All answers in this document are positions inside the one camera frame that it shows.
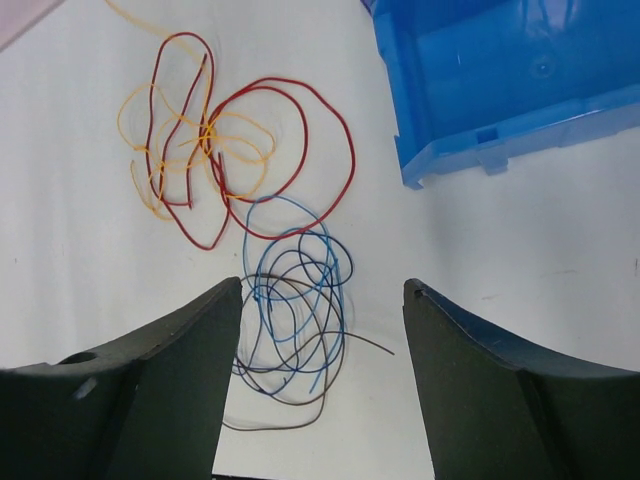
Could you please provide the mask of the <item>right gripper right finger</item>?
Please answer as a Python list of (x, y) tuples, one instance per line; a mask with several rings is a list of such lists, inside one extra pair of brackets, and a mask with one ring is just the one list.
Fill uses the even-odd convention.
[(639, 375), (535, 344), (425, 283), (403, 317), (439, 479), (635, 479)]

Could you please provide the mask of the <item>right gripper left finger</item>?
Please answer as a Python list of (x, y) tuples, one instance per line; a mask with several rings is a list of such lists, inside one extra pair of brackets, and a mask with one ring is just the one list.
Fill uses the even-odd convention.
[(207, 479), (239, 340), (242, 287), (57, 364), (1, 373), (5, 479)]

